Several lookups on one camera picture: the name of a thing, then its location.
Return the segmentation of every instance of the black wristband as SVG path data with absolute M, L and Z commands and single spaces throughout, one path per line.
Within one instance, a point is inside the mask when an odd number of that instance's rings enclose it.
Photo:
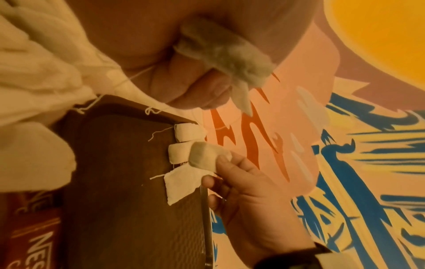
M 321 266 L 315 255 L 322 253 L 331 253 L 331 251 L 316 243 L 316 247 L 312 249 L 281 254 L 262 260 L 255 265 L 254 269 L 290 269 L 291 266 L 296 265 L 305 265 L 305 269 L 319 269 Z

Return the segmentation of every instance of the hand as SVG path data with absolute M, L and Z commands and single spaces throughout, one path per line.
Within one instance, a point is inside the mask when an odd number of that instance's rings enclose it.
M 209 206 L 222 218 L 233 249 L 248 267 L 315 247 L 290 198 L 252 162 L 233 153 L 232 162 L 220 156 L 216 167 L 223 179 L 206 175 L 202 185 L 222 197 L 211 194 Z
M 174 53 L 179 26 L 207 16 L 279 64 L 307 29 L 318 0 L 67 0 L 90 41 L 121 65 L 146 94 L 180 109 L 213 109 L 229 100 L 228 76 Z

